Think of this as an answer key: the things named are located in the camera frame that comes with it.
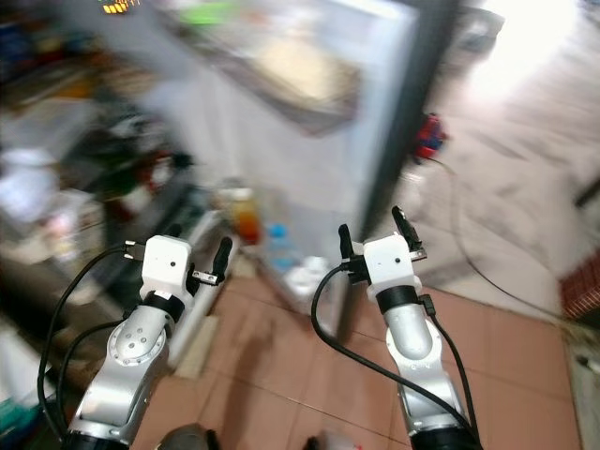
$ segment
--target tiled floor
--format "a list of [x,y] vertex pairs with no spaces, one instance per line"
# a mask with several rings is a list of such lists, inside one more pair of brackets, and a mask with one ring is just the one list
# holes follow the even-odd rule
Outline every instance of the tiled floor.
[[[429,291],[468,369],[486,450],[577,450],[578,428],[559,331],[443,292]],[[406,450],[393,382],[333,352],[307,317],[258,279],[229,282],[214,308],[219,329],[198,381],[164,379],[133,450],[199,422],[224,450],[301,450],[337,431],[366,450]],[[383,319],[361,304],[349,346],[392,368]],[[445,366],[458,382],[448,351]]]

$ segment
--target black cable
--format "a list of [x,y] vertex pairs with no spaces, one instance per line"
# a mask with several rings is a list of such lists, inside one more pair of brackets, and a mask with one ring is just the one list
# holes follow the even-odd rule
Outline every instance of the black cable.
[[557,319],[559,321],[562,322],[567,322],[570,323],[571,321],[568,321],[567,319],[565,319],[563,316],[559,315],[559,314],[555,314],[552,311],[548,311],[547,309],[544,309],[542,307],[539,307],[531,302],[528,302],[527,300],[523,300],[520,297],[517,297],[516,295],[510,293],[509,291],[505,290],[504,288],[502,288],[501,286],[497,285],[494,281],[492,281],[491,279],[489,279],[480,269],[479,267],[477,267],[477,265],[475,264],[475,262],[473,261],[473,259],[471,258],[471,256],[469,256],[469,253],[467,252],[467,249],[464,245],[464,242],[462,241],[462,234],[460,232],[460,211],[459,211],[459,196],[458,196],[458,190],[456,187],[456,178],[457,175],[455,174],[455,172],[446,164],[444,164],[443,162],[440,162],[437,159],[434,159],[432,157],[425,157],[425,159],[434,162],[438,165],[440,165],[445,171],[446,173],[448,173],[448,176],[450,177],[450,182],[451,182],[451,199],[450,199],[450,220],[451,220],[451,224],[450,224],[450,229],[451,232],[454,236],[454,240],[458,246],[458,250],[460,250],[460,253],[462,254],[462,257],[465,259],[465,261],[467,262],[467,264],[471,267],[472,270],[475,271],[475,273],[481,277],[482,279],[484,279],[485,281],[487,281],[490,285],[492,285],[494,288],[496,288],[498,291],[500,291],[501,293],[504,293],[505,295],[508,295],[509,297],[511,297],[513,300],[516,300],[517,302],[519,302],[522,305],[525,305],[529,308],[535,309],[539,312],[542,312],[544,314],[547,314],[548,316]]
[[473,431],[473,428],[471,427],[471,425],[469,424],[469,422],[467,421],[467,419],[465,419],[465,417],[463,417],[450,404],[446,403],[441,398],[439,398],[438,396],[430,393],[427,389],[422,388],[418,384],[415,384],[414,382],[411,382],[411,381],[409,381],[409,380],[407,380],[405,378],[402,378],[399,375],[397,375],[396,373],[390,372],[389,370],[387,370],[387,369],[385,369],[385,368],[383,368],[383,367],[381,367],[381,366],[373,363],[372,361],[366,359],[365,357],[361,356],[360,354],[355,353],[355,352],[353,352],[350,349],[347,349],[346,347],[344,347],[343,345],[341,345],[339,342],[337,342],[335,339],[333,339],[332,337],[328,336],[321,329],[321,325],[319,324],[319,320],[317,319],[317,306],[319,305],[319,298],[321,297],[321,292],[323,291],[324,287],[327,285],[327,283],[329,282],[329,280],[336,273],[342,272],[344,270],[346,270],[346,269],[345,269],[345,267],[344,267],[343,264],[339,265],[338,267],[336,267],[334,269],[332,269],[321,280],[321,283],[319,283],[319,286],[317,287],[317,291],[315,292],[314,296],[312,297],[312,305],[310,306],[310,321],[312,322],[312,327],[314,328],[315,332],[317,333],[317,336],[319,336],[319,338],[321,338],[321,340],[325,344],[327,344],[329,347],[331,347],[335,351],[340,352],[342,354],[345,354],[346,356],[348,356],[349,358],[353,359],[357,363],[360,363],[363,366],[366,366],[366,367],[370,368],[371,370],[375,370],[376,372],[382,374],[384,377],[387,377],[390,380],[393,380],[394,382],[396,382],[398,384],[402,384],[403,386],[406,386],[409,389],[412,389],[414,392],[416,392],[418,394],[421,394],[423,397],[425,397],[429,401],[432,401],[433,403],[435,403],[436,405],[438,405],[440,408],[442,408],[447,413],[449,413],[450,415],[452,415],[455,418],[455,420],[463,428],[465,428],[469,432],[469,434],[471,434],[473,440],[479,445],[479,447],[482,448],[481,447],[481,442],[476,437],[476,435],[475,435],[475,433]]
[[58,317],[60,316],[60,312],[67,302],[68,297],[75,290],[78,283],[82,280],[82,278],[89,272],[89,270],[100,260],[103,258],[112,255],[114,253],[124,253],[126,251],[125,246],[119,248],[109,248],[108,250],[104,250],[102,253],[97,255],[92,261],[85,265],[85,267],[81,270],[79,274],[70,282],[67,289],[60,297],[60,300],[56,304],[54,308],[54,312],[52,313],[52,318],[50,319],[50,325],[48,326],[48,335],[46,336],[46,342],[44,343],[44,348],[42,350],[40,359],[39,359],[39,369],[37,371],[37,400],[41,406],[41,409],[46,416],[46,420],[48,421],[48,426],[58,439],[60,443],[62,443],[65,433],[67,432],[65,429],[61,428],[60,425],[55,421],[55,418],[52,415],[52,412],[48,408],[48,401],[46,399],[46,393],[44,392],[44,378],[46,376],[46,366],[48,365],[48,355],[50,353],[50,348],[52,345],[54,328],[56,327],[56,322],[58,321]]
[[440,334],[446,339],[450,350],[454,356],[454,360],[457,363],[458,373],[460,374],[460,382],[462,383],[462,390],[465,393],[465,402],[467,403],[467,412],[469,413],[469,421],[471,422],[472,432],[479,439],[479,427],[477,426],[477,417],[475,416],[475,407],[473,406],[473,397],[471,396],[471,387],[469,386],[469,380],[467,379],[467,372],[465,370],[464,365],[462,364],[462,358],[460,358],[460,353],[458,353],[457,346],[454,341],[446,333],[446,330],[443,329],[442,324],[438,321],[438,318],[434,314],[429,314],[429,318],[438,329]]
[[64,408],[65,403],[63,401],[64,400],[63,389],[65,387],[65,378],[67,377],[68,362],[70,361],[71,357],[75,353],[77,346],[79,344],[81,344],[84,339],[86,339],[90,335],[93,335],[94,333],[96,333],[96,331],[106,330],[107,328],[114,328],[121,322],[122,322],[122,320],[115,321],[115,322],[102,323],[100,325],[93,326],[89,330],[85,330],[84,332],[79,334],[71,342],[71,345],[68,346],[67,352],[65,353],[65,357],[63,358],[63,364],[60,367],[60,372],[58,374],[58,383],[56,384],[56,409],[58,410],[58,420],[63,429],[67,429],[67,426],[68,426],[67,425],[67,415],[65,413],[65,408]]

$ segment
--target shelf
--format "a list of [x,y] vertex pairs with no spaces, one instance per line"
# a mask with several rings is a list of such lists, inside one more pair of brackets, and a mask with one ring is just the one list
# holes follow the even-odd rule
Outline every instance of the shelf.
[[325,109],[308,109],[292,104],[276,95],[277,86],[259,73],[249,58],[238,55],[200,27],[191,27],[177,22],[171,15],[157,11],[161,23],[196,55],[258,98],[271,110],[285,117],[303,133],[313,136],[327,134],[354,119],[358,96],[356,92],[337,99]]

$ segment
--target electrical cord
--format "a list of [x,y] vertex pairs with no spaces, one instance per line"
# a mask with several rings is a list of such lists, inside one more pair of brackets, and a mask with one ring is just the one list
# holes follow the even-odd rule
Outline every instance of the electrical cord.
[[54,435],[56,436],[56,438],[58,439],[58,441],[60,443],[63,442],[67,431],[64,428],[62,428],[60,426],[60,424],[58,424],[57,421],[55,420],[55,417],[53,417],[53,414],[48,407],[46,393],[44,392],[44,379],[46,377],[46,366],[48,365],[48,357],[49,357],[50,348],[52,345],[54,328],[56,327],[58,317],[60,316],[60,312],[63,309],[63,306],[65,305],[65,303],[67,302],[68,297],[75,290],[75,288],[77,287],[79,282],[82,280],[82,278],[85,276],[85,274],[87,274],[87,272],[89,272],[89,270],[97,262],[104,259],[105,257],[107,257],[109,255],[113,255],[115,253],[125,253],[125,252],[126,252],[125,246],[109,248],[107,250],[104,250],[102,253],[100,253],[94,259],[92,259],[88,264],[86,264],[85,267],[80,271],[80,273],[77,274],[77,276],[67,286],[67,289],[65,290],[65,292],[63,292],[63,295],[60,297],[60,300],[56,304],[56,307],[54,308],[54,312],[52,313],[52,318],[50,319],[50,325],[48,326],[48,335],[46,336],[46,342],[44,343],[44,348],[42,350],[42,353],[41,353],[41,356],[39,359],[39,369],[37,371],[37,400],[39,401],[39,404],[41,405],[41,408],[42,408],[42,412],[44,413],[44,416],[46,417],[46,420],[48,421],[48,426],[50,427],[50,429],[52,430],[52,432],[54,433]]
[[522,305],[525,305],[529,308],[535,309],[536,311],[539,311],[543,314],[547,314],[549,317],[552,317],[554,319],[557,319],[561,322],[564,323],[570,323],[571,321],[566,320],[563,316],[556,314],[552,311],[548,311],[547,309],[544,309],[542,307],[539,307],[531,302],[528,302],[527,300],[523,300],[520,297],[517,297],[516,295],[510,293],[509,291],[507,291],[506,289],[504,289],[503,287],[499,286],[498,284],[496,284],[494,281],[492,281],[491,279],[489,279],[486,274],[484,274],[479,267],[477,267],[477,265],[475,264],[475,262],[473,261],[473,259],[471,258],[471,256],[469,256],[469,252],[467,251],[465,244],[462,240],[462,234],[460,232],[460,201],[459,201],[459,196],[458,196],[458,189],[457,189],[457,174],[447,165],[444,164],[443,162],[434,159],[432,157],[425,157],[425,159],[434,162],[435,164],[438,164],[440,167],[442,167],[446,173],[448,174],[449,178],[450,178],[450,183],[451,183],[451,198],[450,198],[450,229],[451,232],[454,236],[454,240],[458,246],[458,250],[460,251],[460,253],[462,254],[462,257],[465,259],[465,261],[467,262],[467,264],[471,267],[471,269],[482,279],[484,279],[487,283],[489,283],[490,285],[492,285],[494,288],[496,288],[498,291],[500,291],[501,293],[504,293],[505,295],[508,295],[509,297],[511,297],[513,300],[519,302]]
[[479,439],[479,427],[477,426],[477,417],[475,416],[475,408],[473,406],[471,387],[469,386],[469,380],[467,379],[467,372],[465,370],[464,365],[462,364],[462,358],[460,358],[460,354],[458,353],[458,349],[454,341],[452,340],[450,335],[446,333],[446,330],[443,329],[442,325],[440,324],[440,321],[438,321],[435,312],[433,314],[428,314],[428,316],[431,319],[431,322],[435,325],[440,334],[443,336],[443,338],[446,339],[446,342],[448,343],[448,346],[452,351],[452,355],[454,356],[454,360],[457,363],[458,374],[460,375],[460,382],[462,383],[462,390],[465,393],[465,403],[467,403],[469,422],[471,422],[472,432],[475,434],[475,436],[477,436],[477,439]]
[[407,380],[405,378],[402,378],[399,375],[397,375],[397,374],[395,374],[393,372],[390,372],[386,368],[383,368],[383,367],[375,364],[374,362],[366,359],[365,357],[361,356],[360,354],[355,353],[355,352],[353,352],[350,349],[347,349],[346,347],[344,347],[343,345],[341,345],[339,342],[337,342],[332,337],[328,336],[323,331],[323,329],[321,328],[321,325],[319,324],[319,320],[317,319],[317,306],[319,305],[319,298],[321,297],[321,292],[323,291],[324,287],[327,285],[327,283],[329,282],[329,280],[336,273],[342,272],[344,270],[347,270],[346,266],[344,264],[341,264],[338,267],[335,267],[334,269],[332,269],[331,271],[329,271],[329,273],[327,275],[325,275],[325,277],[321,280],[321,283],[319,283],[319,286],[317,287],[317,290],[315,291],[315,294],[312,297],[312,304],[310,306],[310,321],[312,323],[312,327],[314,328],[315,332],[317,333],[317,336],[319,336],[319,338],[321,338],[321,340],[323,342],[325,342],[325,344],[327,344],[329,347],[331,347],[335,351],[340,352],[340,353],[348,356],[349,358],[353,359],[357,363],[360,363],[363,366],[366,366],[366,367],[370,368],[371,370],[374,370],[374,371],[382,374],[384,377],[387,377],[390,380],[393,380],[394,382],[396,382],[398,384],[402,384],[403,386],[406,386],[409,389],[412,389],[414,392],[416,392],[418,394],[421,394],[423,397],[425,397],[429,401],[432,401],[433,403],[435,403],[436,405],[438,405],[440,408],[442,408],[447,413],[449,413],[450,415],[452,415],[454,417],[454,419],[464,429],[466,429],[469,432],[469,434],[471,434],[473,440],[478,444],[479,448],[483,448],[481,446],[481,442],[480,442],[479,438],[477,438],[477,435],[475,434],[472,426],[469,424],[469,422],[467,421],[467,419],[464,416],[462,416],[450,404],[448,404],[447,402],[443,401],[438,396],[430,393],[427,389],[422,388],[418,384],[415,384],[414,382],[411,382],[411,381],[409,381],[409,380]]
[[67,415],[65,413],[64,408],[64,387],[65,387],[65,378],[67,377],[67,368],[68,363],[75,353],[77,346],[82,343],[82,341],[89,336],[93,335],[97,331],[106,330],[108,328],[114,328],[118,324],[123,321],[115,321],[115,322],[107,322],[102,323],[100,325],[93,326],[89,330],[85,330],[81,334],[79,334],[72,342],[71,345],[68,346],[67,352],[65,353],[65,357],[63,358],[63,364],[60,367],[60,372],[58,374],[58,383],[56,384],[56,409],[58,410],[58,420],[60,422],[60,426],[63,429],[67,429]]

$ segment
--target white floor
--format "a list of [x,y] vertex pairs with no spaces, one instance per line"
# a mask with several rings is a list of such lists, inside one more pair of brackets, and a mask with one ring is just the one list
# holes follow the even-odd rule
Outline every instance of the white floor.
[[[502,4],[493,50],[455,53],[430,110],[451,136],[439,159],[457,173],[469,253],[507,291],[558,313],[557,278],[598,246],[573,200],[600,174],[600,26],[575,0]],[[395,203],[425,241],[429,258],[416,265],[425,285],[548,318],[464,263],[443,170],[407,167]]]

